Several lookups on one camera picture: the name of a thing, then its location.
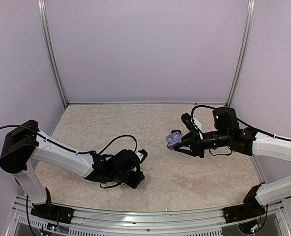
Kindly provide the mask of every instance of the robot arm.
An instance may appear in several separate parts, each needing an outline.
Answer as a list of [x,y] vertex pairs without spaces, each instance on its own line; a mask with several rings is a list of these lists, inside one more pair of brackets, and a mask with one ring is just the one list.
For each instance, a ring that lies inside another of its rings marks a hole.
[[99,183],[125,183],[131,188],[137,188],[145,178],[140,170],[140,164],[147,157],[145,150],[134,152],[123,149],[116,155],[83,152],[52,139],[38,129],[38,123],[34,120],[22,126],[26,129],[18,127],[6,135],[0,167],[11,173],[29,195],[33,204],[32,215],[70,223],[73,209],[51,203],[50,192],[39,181],[31,160],[64,168],[86,180]]
[[[174,130],[166,140],[171,150],[191,156],[204,157],[204,150],[228,147],[231,151],[252,156],[269,156],[291,162],[291,139],[265,135],[254,128],[240,129],[235,110],[220,107],[213,110],[214,125],[217,131],[203,133],[199,122],[189,114],[181,119],[189,133],[182,137]],[[291,197],[291,175],[270,184],[254,186],[246,195],[242,205],[226,207],[226,222],[235,222],[265,214],[263,206]]]

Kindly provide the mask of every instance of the wire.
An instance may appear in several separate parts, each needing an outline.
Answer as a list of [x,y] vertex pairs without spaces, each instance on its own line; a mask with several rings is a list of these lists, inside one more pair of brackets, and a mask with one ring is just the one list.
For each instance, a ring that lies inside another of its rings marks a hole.
[[33,229],[32,229],[32,226],[31,226],[31,222],[29,220],[29,209],[28,209],[28,204],[29,204],[29,196],[27,194],[27,204],[26,204],[26,210],[27,210],[27,219],[28,219],[28,224],[29,224],[29,230],[31,231],[31,233],[33,234],[33,236],[36,236]]
[[[216,109],[215,107],[211,107],[211,106],[207,106],[207,105],[198,105],[198,106],[195,106],[195,107],[191,110],[191,121],[192,121],[193,124],[194,124],[194,111],[195,111],[197,108],[199,108],[199,107],[205,107],[205,108],[209,108],[209,109],[213,109],[213,110]],[[276,136],[276,135],[271,134],[271,133],[269,133],[269,132],[267,132],[267,131],[264,131],[264,130],[261,130],[261,129],[255,128],[255,127],[251,126],[250,124],[248,124],[248,123],[242,121],[242,120],[239,119],[239,118],[237,118],[237,120],[238,120],[240,123],[242,123],[243,125],[245,125],[245,126],[251,128],[251,129],[253,129],[254,131],[257,131],[257,132],[263,133],[263,134],[265,134],[265,135],[267,135],[267,136],[270,136],[270,137],[272,137],[272,138],[275,138],[275,139],[280,139],[280,140],[284,140],[284,141],[291,142],[291,139],[287,139],[287,138],[283,138],[283,137],[280,137],[280,136]]]
[[33,132],[34,134],[37,134],[39,135],[40,137],[42,137],[43,139],[45,139],[45,137],[41,134],[39,134],[38,132],[36,132],[35,130],[31,129],[31,128],[28,128],[28,127],[25,127],[25,126],[22,126],[22,125],[16,125],[16,124],[9,124],[9,125],[4,125],[4,126],[1,126],[0,127],[0,130],[1,129],[6,129],[6,128],[11,128],[11,127],[17,127],[17,128],[24,128],[24,129],[27,129],[31,132]]
[[106,186],[106,187],[103,187],[102,186],[102,183],[100,183],[100,188],[103,188],[103,189],[107,189],[107,188],[115,188],[117,186],[120,186],[122,183],[117,183],[117,184],[114,184],[114,185],[111,185],[111,186]]
[[[56,146],[58,146],[58,147],[60,147],[60,148],[62,148],[62,149],[65,149],[65,150],[67,150],[67,151],[70,151],[70,152],[72,152],[72,153],[76,153],[76,154],[88,154],[88,153],[91,153],[91,152],[96,152],[96,151],[94,151],[94,150],[77,152],[77,151],[72,150],[72,149],[70,149],[70,148],[68,148],[68,147],[65,147],[65,146],[63,146],[63,145],[61,145],[61,144],[56,143],[55,141],[53,141],[53,140],[51,140],[51,139],[46,139],[45,136],[41,135],[39,132],[35,131],[34,129],[31,129],[31,128],[29,128],[29,127],[25,127],[25,126],[22,126],[22,125],[17,125],[17,124],[4,125],[4,126],[1,126],[1,127],[0,127],[0,130],[1,130],[1,129],[6,129],[6,128],[11,128],[11,127],[16,127],[16,128],[22,128],[22,129],[29,130],[29,131],[31,131],[33,134],[38,135],[39,137],[41,137],[42,139],[48,141],[49,143],[52,143],[52,144],[54,144],[54,145],[56,145]],[[120,136],[114,138],[112,141],[110,141],[110,143],[107,144],[107,146],[106,146],[105,148],[103,148],[103,150],[100,151],[99,154],[103,153],[103,152],[104,152],[104,151],[105,151],[105,150],[106,150],[106,149],[107,149],[107,148],[108,148],[108,147],[109,147],[109,146],[110,146],[110,145],[111,145],[115,140],[117,140],[117,139],[119,139],[119,138],[122,138],[122,137],[131,137],[131,138],[135,141],[136,146],[135,146],[135,150],[134,150],[134,152],[136,152],[136,150],[137,150],[137,145],[138,145],[138,144],[137,144],[137,140],[136,140],[136,138],[135,138],[134,136],[132,136],[132,135],[124,134],[124,135],[120,135]]]
[[264,227],[264,225],[265,225],[265,223],[267,221],[267,218],[268,218],[268,204],[266,205],[265,217],[264,217],[263,224],[260,226],[260,228],[257,231],[255,231],[255,233],[258,233],[260,230],[263,229],[263,227]]
[[17,179],[16,178],[14,178],[14,180],[17,182],[17,184],[19,185],[19,186],[21,186],[21,184],[17,181]]
[[[209,108],[209,109],[215,109],[215,107],[211,107],[211,106],[207,106],[207,105],[198,105],[198,106],[195,106],[193,107],[193,109],[191,110],[191,122],[193,124],[195,124],[195,121],[194,121],[194,112],[197,108],[200,108],[200,107],[204,107],[204,108]],[[204,136],[204,133],[197,127],[194,126],[194,130],[197,132],[197,133],[201,133],[202,136]]]
[[283,137],[280,137],[280,136],[276,136],[276,135],[271,134],[271,133],[269,133],[269,132],[267,132],[267,131],[264,131],[264,130],[261,130],[261,129],[255,128],[255,127],[251,126],[250,124],[247,124],[246,122],[242,121],[242,120],[239,119],[239,118],[237,118],[237,120],[238,120],[239,122],[241,122],[243,125],[246,125],[246,126],[248,126],[249,128],[253,129],[254,131],[261,132],[261,133],[263,133],[263,134],[265,134],[265,135],[267,135],[267,136],[270,136],[270,137],[272,137],[272,138],[281,139],[281,140],[284,140],[284,141],[289,141],[289,142],[291,142],[291,139],[287,139],[287,138],[283,138]]
[[212,156],[219,156],[219,155],[222,155],[222,156],[231,156],[232,153],[233,153],[233,151],[231,150],[230,153],[219,153],[219,154],[213,154],[213,153],[211,152],[211,149],[209,149],[209,152],[210,152],[210,154],[211,154]]
[[120,136],[117,136],[116,138],[114,138],[113,140],[111,140],[107,145],[106,145],[106,147],[105,148],[103,148],[98,154],[99,155],[101,155],[114,141],[116,141],[117,139],[120,139],[120,138],[123,138],[123,137],[130,137],[130,138],[132,138],[134,141],[135,141],[135,150],[134,150],[134,152],[136,152],[136,150],[137,150],[137,147],[138,147],[138,143],[137,143],[137,139],[134,137],[134,136],[132,136],[132,135],[130,135],[130,134],[124,134],[124,135],[120,135]]

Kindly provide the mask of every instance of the beige textured surface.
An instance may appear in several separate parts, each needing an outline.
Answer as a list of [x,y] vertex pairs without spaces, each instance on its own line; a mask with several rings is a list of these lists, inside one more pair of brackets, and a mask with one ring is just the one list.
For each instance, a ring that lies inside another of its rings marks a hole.
[[[138,148],[148,151],[141,165],[145,180],[137,189],[123,184],[101,189],[58,167],[39,163],[37,175],[49,188],[52,201],[78,207],[124,211],[173,211],[219,207],[242,202],[258,179],[250,158],[231,156],[191,157],[166,148],[172,129],[187,132],[180,116],[192,105],[84,105],[69,106],[53,137],[74,148],[100,151],[112,138],[132,134]],[[211,110],[196,117],[204,132],[214,130]],[[134,148],[129,138],[117,140],[105,153]]]

